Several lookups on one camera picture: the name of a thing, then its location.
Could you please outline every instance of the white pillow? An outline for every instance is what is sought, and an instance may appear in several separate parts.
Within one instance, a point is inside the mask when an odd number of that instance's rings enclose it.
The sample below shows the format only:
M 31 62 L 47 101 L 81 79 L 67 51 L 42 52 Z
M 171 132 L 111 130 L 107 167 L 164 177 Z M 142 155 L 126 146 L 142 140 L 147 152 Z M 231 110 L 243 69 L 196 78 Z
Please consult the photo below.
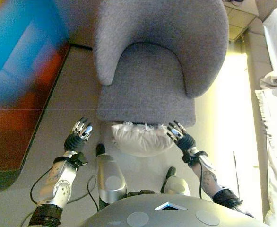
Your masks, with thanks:
M 147 124 L 134 125 L 131 122 L 116 124 L 111 127 L 113 143 L 121 152 L 139 156 L 150 157 L 158 155 L 170 147 L 174 142 L 166 135 L 167 127 L 159 125 L 154 128 Z

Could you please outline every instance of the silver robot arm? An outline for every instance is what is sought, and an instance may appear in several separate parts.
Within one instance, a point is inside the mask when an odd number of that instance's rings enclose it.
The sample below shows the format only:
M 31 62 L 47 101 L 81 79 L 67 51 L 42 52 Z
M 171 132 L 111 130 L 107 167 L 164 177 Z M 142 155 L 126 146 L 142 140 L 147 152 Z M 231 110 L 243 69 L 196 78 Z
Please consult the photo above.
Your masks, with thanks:
M 214 173 L 215 169 L 208 159 L 207 153 L 205 151 L 199 151 L 196 148 L 194 138 L 187 133 L 181 124 L 177 121 L 174 121 L 174 123 L 175 125 L 169 123 L 169 132 L 167 135 L 182 151 L 182 160 L 192 168 L 193 172 L 199 178 L 204 192 L 211 197 L 213 202 L 253 217 L 245 211 L 242 205 L 243 201 L 231 189 L 220 186 L 217 183 L 217 178 Z
M 50 169 L 44 187 L 40 190 L 39 202 L 29 226 L 57 227 L 60 224 L 63 207 L 71 197 L 72 183 L 80 166 L 87 161 L 80 151 L 88 141 L 92 126 L 81 118 L 66 138 L 65 154 L 57 157 Z

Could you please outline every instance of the beige floor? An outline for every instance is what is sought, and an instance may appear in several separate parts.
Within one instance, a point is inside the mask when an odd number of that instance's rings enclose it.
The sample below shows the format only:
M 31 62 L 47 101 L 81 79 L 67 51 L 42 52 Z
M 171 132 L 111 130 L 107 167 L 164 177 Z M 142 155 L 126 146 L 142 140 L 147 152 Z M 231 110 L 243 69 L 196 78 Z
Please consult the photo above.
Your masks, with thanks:
M 196 99 L 196 124 L 188 132 L 197 146 L 209 154 L 217 168 L 219 184 L 237 193 L 233 152 L 236 156 L 241 199 L 259 220 L 261 215 L 260 183 L 252 118 L 249 80 L 245 54 L 230 46 L 221 72 L 211 88 Z M 97 120 L 95 109 L 100 87 L 95 79 L 92 53 L 72 48 L 59 77 L 55 91 L 34 138 L 23 171 L 18 180 L 0 192 L 0 227 L 18 226 L 34 210 L 29 190 L 52 161 L 63 153 L 64 140 L 74 122 L 81 116 L 94 126 L 84 153 L 88 165 L 80 168 L 73 184 L 72 199 L 86 193 L 86 183 L 96 174 L 95 147 L 101 141 L 107 152 L 120 164 L 130 191 L 149 189 L 158 192 L 170 166 L 188 182 L 192 196 L 199 196 L 199 182 L 182 162 L 177 147 L 156 157 L 133 157 L 122 154 L 112 144 L 110 124 Z M 97 190 L 92 195 L 97 198 Z M 89 197 L 69 204 L 63 211 L 61 227 L 77 226 L 96 212 Z

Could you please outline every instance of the black robotic glove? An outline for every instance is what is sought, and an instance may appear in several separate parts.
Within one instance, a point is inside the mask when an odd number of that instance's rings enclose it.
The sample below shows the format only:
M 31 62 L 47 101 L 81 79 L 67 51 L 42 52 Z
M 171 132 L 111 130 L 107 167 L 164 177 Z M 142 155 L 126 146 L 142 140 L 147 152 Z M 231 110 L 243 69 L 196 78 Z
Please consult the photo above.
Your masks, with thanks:
M 64 143 L 65 151 L 80 152 L 84 144 L 88 141 L 92 131 L 91 123 L 87 124 L 88 119 L 82 117 L 73 126 L 71 134 L 66 138 Z
M 192 167 L 199 162 L 200 156 L 208 156 L 205 151 L 198 151 L 194 138 L 189 135 L 186 129 L 174 120 L 174 124 L 169 123 L 167 135 L 174 141 L 183 153 L 182 160 Z

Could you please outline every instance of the sunlight on floor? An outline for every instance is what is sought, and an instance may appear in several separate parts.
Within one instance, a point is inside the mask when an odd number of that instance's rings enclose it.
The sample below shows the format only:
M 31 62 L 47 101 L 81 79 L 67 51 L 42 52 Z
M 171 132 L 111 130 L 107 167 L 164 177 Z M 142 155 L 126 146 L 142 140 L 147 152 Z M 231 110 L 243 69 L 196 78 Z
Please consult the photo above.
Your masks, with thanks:
M 244 200 L 247 210 L 262 220 L 260 176 L 246 58 L 246 54 L 228 52 L 211 88 L 196 99 L 197 124 L 189 131 L 194 134 L 196 128 L 199 128 L 200 132 L 205 132 L 198 137 L 203 138 L 202 142 L 209 144 L 208 147 L 212 146 L 209 156 L 216 165 L 218 183 L 231 188 L 238 195 L 235 155 L 240 198 Z

